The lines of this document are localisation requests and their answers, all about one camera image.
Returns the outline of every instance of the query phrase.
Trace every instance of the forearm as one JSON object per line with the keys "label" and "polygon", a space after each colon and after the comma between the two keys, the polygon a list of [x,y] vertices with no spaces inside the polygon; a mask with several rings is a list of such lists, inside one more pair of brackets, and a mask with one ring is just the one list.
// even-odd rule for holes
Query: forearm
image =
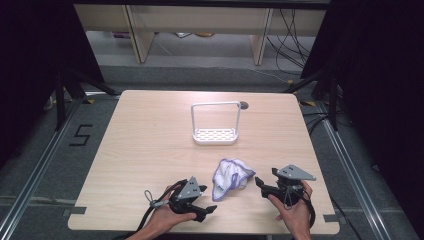
{"label": "forearm", "polygon": [[308,232],[303,232],[303,233],[294,233],[293,234],[293,238],[295,240],[311,240],[311,234]]}
{"label": "forearm", "polygon": [[131,237],[127,238],[127,240],[152,240],[159,235],[160,233],[153,227],[146,226],[134,233]]}

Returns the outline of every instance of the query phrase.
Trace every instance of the black tape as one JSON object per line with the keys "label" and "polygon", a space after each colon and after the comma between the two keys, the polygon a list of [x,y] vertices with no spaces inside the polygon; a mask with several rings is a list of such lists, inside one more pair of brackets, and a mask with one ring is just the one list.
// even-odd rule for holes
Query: black tape
{"label": "black tape", "polygon": [[338,222],[339,218],[337,217],[336,214],[324,215],[324,221],[325,222]]}
{"label": "black tape", "polygon": [[71,214],[85,214],[87,207],[73,207],[71,209]]}

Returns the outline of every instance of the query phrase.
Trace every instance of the gray floor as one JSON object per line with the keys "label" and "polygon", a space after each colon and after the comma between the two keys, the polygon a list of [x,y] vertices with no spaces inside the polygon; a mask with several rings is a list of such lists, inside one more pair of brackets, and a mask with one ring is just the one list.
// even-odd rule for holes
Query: gray floor
{"label": "gray floor", "polygon": [[[244,86],[237,88],[241,91],[278,92],[288,86],[288,80],[297,82],[299,79],[299,76],[281,73],[279,69],[296,73],[301,71],[300,67],[283,59],[279,59],[277,65],[276,53],[269,43],[266,46],[262,65],[255,66],[248,36],[216,34],[202,38],[191,34],[185,38],[179,38],[174,33],[159,33],[155,36],[147,61],[143,64],[136,62],[129,39],[114,38],[109,32],[88,32],[87,36],[102,72],[107,76],[106,82],[118,90],[128,87],[153,89],[156,86],[155,83],[162,84],[170,78],[185,78],[182,84],[207,81],[208,85],[203,87],[214,90],[213,81],[209,76],[211,72],[214,72],[214,76],[217,77],[216,82],[219,82],[218,78],[221,76],[219,74],[225,77],[235,76],[238,81],[240,76],[243,76],[241,79],[245,82],[240,85]],[[278,43],[276,37],[271,37],[271,40]],[[305,48],[310,49],[314,38],[299,38],[299,41]],[[295,47],[293,44],[289,43],[289,45],[292,48]],[[287,53],[301,62],[295,53],[291,51]],[[266,86],[255,85],[256,79],[260,79]],[[182,84],[175,88],[184,90]],[[312,83],[296,93],[299,101],[313,101],[310,97],[313,85]],[[72,231],[67,227],[68,211],[78,197],[94,158],[95,149],[100,144],[117,101],[117,99],[105,98],[96,99],[93,104],[81,104],[75,101],[67,103],[69,108],[71,105],[78,105],[77,110],[63,136],[60,137],[60,144],[54,150],[48,162],[48,168],[42,174],[40,182],[31,195],[25,212],[14,226],[11,239],[111,239],[119,234]],[[303,105],[301,110],[307,114],[316,113],[319,108]],[[316,115],[305,115],[305,123],[314,118]],[[55,109],[47,111],[38,120],[37,127],[30,134],[27,142],[22,145],[21,155],[11,159],[1,169],[0,214],[2,216],[10,213],[14,199],[26,186],[33,169],[43,158],[45,149],[51,146],[50,140],[56,137],[55,120]],[[311,134],[311,140],[329,193],[340,205],[346,217],[335,207],[339,216],[340,232],[334,236],[314,236],[314,239],[358,239],[347,224],[348,221],[359,231],[362,239],[418,239],[384,179],[378,172],[371,169],[372,159],[348,117],[340,114],[337,120],[339,126],[337,134],[343,140],[358,178],[366,187],[365,193],[369,195],[371,203],[376,206],[378,215],[390,237],[378,236],[373,228],[373,223],[367,216],[366,209],[363,208],[361,196],[358,195],[346,171],[346,166],[334,147],[331,128],[324,122],[317,125]],[[74,138],[74,134],[78,126],[84,123],[93,125],[87,129],[91,135],[90,141],[84,147],[72,149],[69,144],[79,140]],[[189,239],[188,236],[175,235],[165,235],[164,238],[167,236],[170,239]],[[240,236],[238,238],[236,236],[200,236],[197,239],[209,237],[210,239],[242,239]],[[290,236],[272,236],[272,239],[290,239]]]}

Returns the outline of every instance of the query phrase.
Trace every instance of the wooden table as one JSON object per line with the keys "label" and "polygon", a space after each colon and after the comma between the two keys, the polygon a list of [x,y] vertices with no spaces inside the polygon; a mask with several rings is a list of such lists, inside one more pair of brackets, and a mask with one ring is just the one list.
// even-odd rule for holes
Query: wooden table
{"label": "wooden table", "polygon": [[[191,105],[199,102],[245,101],[239,136],[229,146],[197,145],[192,138]],[[209,114],[209,123],[225,122],[228,112]],[[338,222],[320,166],[294,95],[276,93],[125,91],[119,100],[68,225],[74,230],[135,230],[149,207],[145,190],[157,199],[166,186],[195,176],[208,186],[194,205],[218,205],[202,222],[190,221],[176,233],[284,234],[277,210],[261,197],[252,178],[246,189],[232,190],[212,201],[212,178],[223,158],[238,158],[265,184],[276,186],[271,168],[295,164],[314,175],[312,234],[336,234]]]}

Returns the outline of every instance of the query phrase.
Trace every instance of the white cloth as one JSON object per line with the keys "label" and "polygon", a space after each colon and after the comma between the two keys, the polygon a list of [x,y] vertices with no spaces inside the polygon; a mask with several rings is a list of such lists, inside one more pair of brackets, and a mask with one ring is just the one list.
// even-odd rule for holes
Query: white cloth
{"label": "white cloth", "polygon": [[230,190],[246,188],[247,180],[255,174],[240,159],[222,159],[212,179],[212,200],[220,201]]}

